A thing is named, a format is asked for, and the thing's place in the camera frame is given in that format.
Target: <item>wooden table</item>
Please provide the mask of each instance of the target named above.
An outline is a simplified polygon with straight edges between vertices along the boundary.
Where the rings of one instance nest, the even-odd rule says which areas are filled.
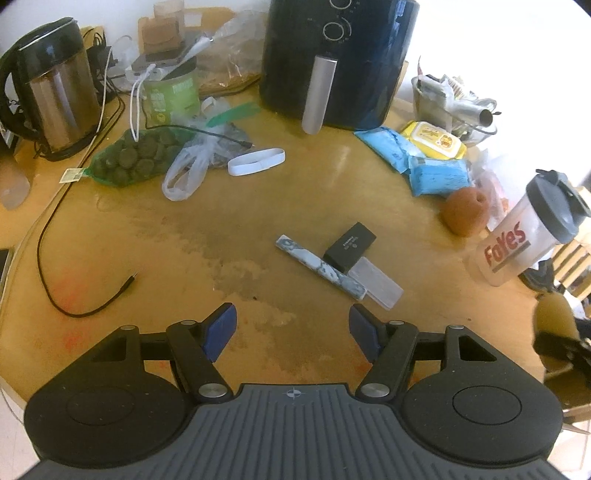
[[[257,100],[256,88],[231,98]],[[115,141],[126,116],[110,134]],[[398,128],[395,112],[386,124]],[[201,320],[224,301],[238,310],[238,330],[216,366],[241,382],[347,382],[369,369],[348,332],[353,300],[275,247],[286,234],[319,256],[355,222],[377,235],[366,256],[403,289],[382,320],[401,319],[442,332],[464,323],[528,372],[543,369],[531,348],[534,293],[517,279],[500,288],[475,283],[463,258],[476,244],[440,222],[441,199],[413,198],[407,180],[349,131],[306,136],[299,122],[269,111],[240,122],[257,148],[281,147],[284,164],[231,177],[210,170],[185,202],[161,192],[162,178],[116,189],[83,179],[60,206],[43,242],[41,262],[61,306],[86,311],[113,295],[133,272],[136,282],[103,312],[63,316],[43,292],[35,263],[46,210],[15,257],[0,312],[0,376],[24,400],[120,325],[160,332],[181,319]],[[21,240],[58,189],[59,163],[18,159],[33,177],[25,203],[0,210],[0,246]],[[165,362],[147,368],[166,378]]]

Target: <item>electric kettle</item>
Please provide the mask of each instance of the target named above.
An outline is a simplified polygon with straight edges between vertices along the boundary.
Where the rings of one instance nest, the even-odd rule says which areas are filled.
[[[272,0],[261,98],[302,118],[369,130],[384,122],[413,33],[415,0]]]
[[[9,107],[9,75],[24,119]],[[74,19],[65,17],[33,30],[0,59],[0,122],[37,142],[48,160],[62,160],[87,146],[99,117],[84,41]]]

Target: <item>phone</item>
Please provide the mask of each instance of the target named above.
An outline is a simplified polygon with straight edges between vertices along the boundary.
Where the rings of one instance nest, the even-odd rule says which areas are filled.
[[[0,250],[0,271],[2,272],[2,275],[0,275],[0,299],[4,295],[4,284],[6,283],[6,276],[8,275],[8,268],[10,267],[11,261],[12,249],[4,248]]]

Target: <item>air fryer control knob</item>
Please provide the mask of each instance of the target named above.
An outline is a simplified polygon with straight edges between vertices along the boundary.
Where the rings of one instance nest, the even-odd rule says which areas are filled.
[[[353,3],[353,0],[329,0],[330,6],[337,10],[344,10],[349,8]]]
[[[326,40],[339,41],[345,36],[345,28],[337,22],[328,22],[322,29],[322,34]]]

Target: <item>wet wipes package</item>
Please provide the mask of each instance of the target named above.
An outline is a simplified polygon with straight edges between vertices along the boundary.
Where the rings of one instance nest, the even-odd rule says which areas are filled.
[[[413,196],[434,194],[447,197],[471,185],[465,160],[411,158],[408,179]]]
[[[388,127],[355,132],[355,136],[399,173],[405,173],[409,169],[411,158],[425,158],[425,154],[416,145]]]

